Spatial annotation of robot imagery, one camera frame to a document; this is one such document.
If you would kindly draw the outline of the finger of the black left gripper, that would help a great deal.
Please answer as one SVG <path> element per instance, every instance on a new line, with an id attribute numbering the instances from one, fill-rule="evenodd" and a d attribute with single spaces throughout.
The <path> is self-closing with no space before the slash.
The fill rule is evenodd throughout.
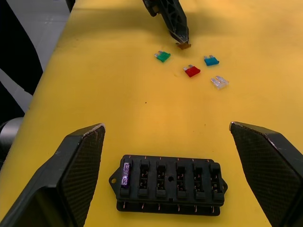
<path id="1" fill-rule="evenodd" d="M 165 10 L 165 13 L 161 15 L 168 30 L 175 32 L 188 29 L 187 17 L 179 0 L 161 0 L 161 2 Z"/>
<path id="2" fill-rule="evenodd" d="M 185 29 L 185 30 L 176 30 L 175 32 L 169 30 L 169 34 L 179 44 L 188 43 L 188 29 Z"/>

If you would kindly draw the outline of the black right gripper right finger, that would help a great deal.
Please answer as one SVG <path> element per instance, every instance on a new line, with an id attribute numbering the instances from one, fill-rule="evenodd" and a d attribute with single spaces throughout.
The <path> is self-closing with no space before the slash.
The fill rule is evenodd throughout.
<path id="1" fill-rule="evenodd" d="M 303 225 L 303 155 L 281 133 L 231 122 L 245 178 L 273 227 Z"/>

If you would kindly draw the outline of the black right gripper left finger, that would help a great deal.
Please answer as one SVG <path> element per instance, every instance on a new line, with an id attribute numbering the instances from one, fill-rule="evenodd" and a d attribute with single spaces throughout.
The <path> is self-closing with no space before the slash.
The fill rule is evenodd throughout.
<path id="1" fill-rule="evenodd" d="M 82 227 L 98 180 L 105 126 L 67 135 L 31 177 L 2 227 Z"/>

